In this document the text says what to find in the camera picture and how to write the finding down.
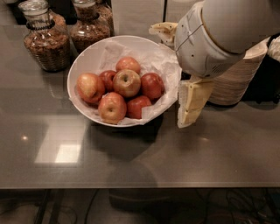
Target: metal table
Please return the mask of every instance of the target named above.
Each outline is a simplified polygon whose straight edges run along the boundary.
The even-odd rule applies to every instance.
[[[280,186],[280,107],[206,106],[177,127],[175,103],[144,126],[89,121],[68,99],[67,73],[46,73],[0,26],[0,188]]]

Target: bowl of apples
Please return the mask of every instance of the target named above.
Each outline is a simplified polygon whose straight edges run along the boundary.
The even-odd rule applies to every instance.
[[[163,114],[178,99],[180,77],[168,46],[123,35],[84,50],[69,70],[67,90],[88,119],[123,128]]]

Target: white bowl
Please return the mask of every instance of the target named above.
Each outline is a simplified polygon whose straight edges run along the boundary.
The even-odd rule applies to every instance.
[[[152,106],[143,110],[143,119],[124,118],[117,125],[102,122],[98,109],[88,106],[77,94],[75,86],[78,76],[85,72],[99,74],[105,70],[115,70],[116,62],[122,56],[134,57],[142,67],[140,75],[155,72],[161,75],[164,95]],[[73,105],[88,119],[111,127],[130,127],[145,124],[164,113],[177,99],[181,68],[176,54],[169,47],[136,36],[116,36],[99,41],[83,51],[72,64],[67,90]]]

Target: countertop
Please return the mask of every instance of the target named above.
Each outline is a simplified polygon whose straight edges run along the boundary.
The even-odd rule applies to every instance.
[[[277,104],[207,105],[179,129],[174,103],[144,126],[102,126],[69,101],[69,69],[29,56],[25,32],[0,26],[0,188],[280,186]]]

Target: red apple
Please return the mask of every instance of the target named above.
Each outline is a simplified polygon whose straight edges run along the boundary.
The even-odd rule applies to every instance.
[[[119,71],[113,79],[114,91],[123,97],[133,97],[138,94],[141,87],[139,74],[124,69]]]
[[[137,74],[140,74],[141,66],[134,58],[126,56],[119,59],[115,65],[115,70],[117,72],[123,69],[133,70]]]
[[[102,79],[95,73],[82,73],[76,82],[77,92],[80,98],[90,104],[98,104],[105,94]]]
[[[150,99],[145,95],[139,95],[138,97],[127,102],[127,117],[134,119],[142,118],[142,108],[151,105]]]
[[[110,92],[102,97],[98,113],[104,123],[118,124],[126,115],[127,105],[121,95]]]
[[[115,75],[116,75],[116,71],[113,71],[113,70],[106,70],[106,71],[99,74],[99,76],[101,77],[101,79],[104,82],[104,85],[105,85],[105,88],[106,88],[107,92],[113,92],[114,91],[113,79],[114,79]]]
[[[146,73],[141,77],[141,92],[154,101],[164,94],[165,84],[157,73]]]

